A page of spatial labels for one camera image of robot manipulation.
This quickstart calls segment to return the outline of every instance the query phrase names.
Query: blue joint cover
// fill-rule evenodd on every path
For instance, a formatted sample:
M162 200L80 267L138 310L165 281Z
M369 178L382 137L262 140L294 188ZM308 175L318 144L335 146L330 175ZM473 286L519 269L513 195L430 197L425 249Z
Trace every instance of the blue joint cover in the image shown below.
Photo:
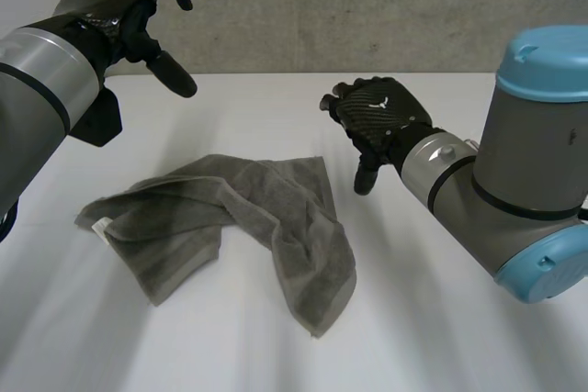
M588 101L588 26L523 31L508 44L496 85L532 101Z
M588 275L588 225L546 236L515 255L494 281L525 303L554 297Z

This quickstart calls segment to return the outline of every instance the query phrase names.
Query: white table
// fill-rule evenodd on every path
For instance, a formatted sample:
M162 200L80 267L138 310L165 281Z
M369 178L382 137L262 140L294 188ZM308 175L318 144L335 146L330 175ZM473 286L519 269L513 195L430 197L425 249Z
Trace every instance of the white table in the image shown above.
M393 168L353 193L357 152L318 109L354 74L203 75L173 96L150 76L108 80L123 133L104 149L67 140L21 200L0 246L0 390L588 390L588 283L517 303L413 198ZM479 140L489 74L402 74L437 125ZM80 208L207 153L324 156L357 287L314 340L288 313L270 253L238 228L220 259L159 308Z

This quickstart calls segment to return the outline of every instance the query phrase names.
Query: robotic hand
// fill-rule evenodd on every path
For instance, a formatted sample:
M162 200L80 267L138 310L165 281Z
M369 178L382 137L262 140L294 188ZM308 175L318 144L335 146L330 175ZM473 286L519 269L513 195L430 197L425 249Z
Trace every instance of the robotic hand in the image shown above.
M515 297L535 303L588 275L588 27L512 40L480 148L433 127L391 78L339 84L321 110L361 152L355 190L382 164Z
M192 9L190 0L176 1ZM0 241L21 193L67 135L101 147L122 131L117 98L104 87L108 66L144 61L173 92L196 93L147 34L156 2L62 0L53 17L0 39Z

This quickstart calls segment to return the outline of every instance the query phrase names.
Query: carbon fiber hand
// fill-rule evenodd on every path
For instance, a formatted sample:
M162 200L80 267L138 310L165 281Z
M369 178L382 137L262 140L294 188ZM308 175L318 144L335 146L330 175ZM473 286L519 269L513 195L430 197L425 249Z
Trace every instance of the carbon fiber hand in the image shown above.
M367 195L383 164L392 163L390 149L400 131L411 125L432 125L416 98L390 77L358 78L352 85L340 83L333 95L325 95L321 110L341 124L361 152L355 190Z

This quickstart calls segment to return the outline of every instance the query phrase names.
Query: gray towel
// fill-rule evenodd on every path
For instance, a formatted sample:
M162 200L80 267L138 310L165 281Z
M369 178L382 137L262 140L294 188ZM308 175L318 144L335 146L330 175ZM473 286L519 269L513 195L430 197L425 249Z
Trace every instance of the gray towel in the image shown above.
M322 158L250 161L210 155L88 205L76 224L104 233L154 305L217 259L221 227L238 224L271 250L296 320L313 336L339 317L356 263L337 222Z

